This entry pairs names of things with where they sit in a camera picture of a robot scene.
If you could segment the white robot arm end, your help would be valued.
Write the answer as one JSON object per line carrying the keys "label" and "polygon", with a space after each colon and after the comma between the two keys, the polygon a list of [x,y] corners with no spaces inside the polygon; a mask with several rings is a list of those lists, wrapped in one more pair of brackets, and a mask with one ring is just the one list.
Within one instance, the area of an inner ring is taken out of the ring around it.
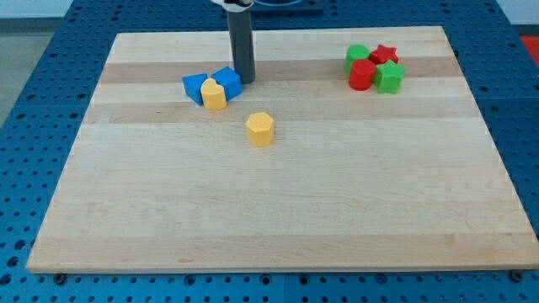
{"label": "white robot arm end", "polygon": [[211,0],[229,13],[242,13],[254,5],[254,0]]}

